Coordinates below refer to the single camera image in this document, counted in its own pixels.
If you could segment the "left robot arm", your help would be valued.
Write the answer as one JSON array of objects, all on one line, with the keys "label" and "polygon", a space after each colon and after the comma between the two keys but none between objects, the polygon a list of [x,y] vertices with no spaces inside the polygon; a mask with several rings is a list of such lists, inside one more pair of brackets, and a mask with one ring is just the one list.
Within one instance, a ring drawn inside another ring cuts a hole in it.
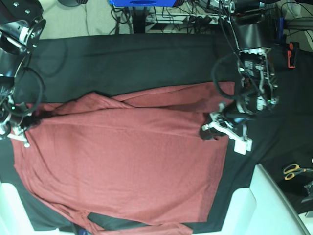
[{"label": "left robot arm", "polygon": [[[270,62],[270,21],[264,3],[259,0],[220,0],[218,16],[221,27],[229,25],[236,47],[215,62],[211,78],[217,92],[232,103],[221,102],[219,109],[208,115],[199,134],[203,140],[228,136],[234,140],[234,151],[244,155],[253,144],[247,135],[247,122],[263,111],[272,110],[279,101],[275,70]],[[232,56],[237,59],[240,89],[227,94],[220,87],[216,72]]]}]

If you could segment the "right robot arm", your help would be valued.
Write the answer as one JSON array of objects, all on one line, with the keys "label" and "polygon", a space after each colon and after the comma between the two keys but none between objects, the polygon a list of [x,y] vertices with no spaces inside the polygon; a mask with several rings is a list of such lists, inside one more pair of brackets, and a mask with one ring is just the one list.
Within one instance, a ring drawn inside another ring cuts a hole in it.
[{"label": "right robot arm", "polygon": [[[26,148],[30,144],[25,131],[32,113],[42,101],[44,83],[36,71],[23,65],[37,47],[45,25],[38,0],[0,2],[0,138],[20,141]],[[20,70],[33,73],[38,82],[38,98],[30,108],[25,103],[17,104],[13,98]]]}]

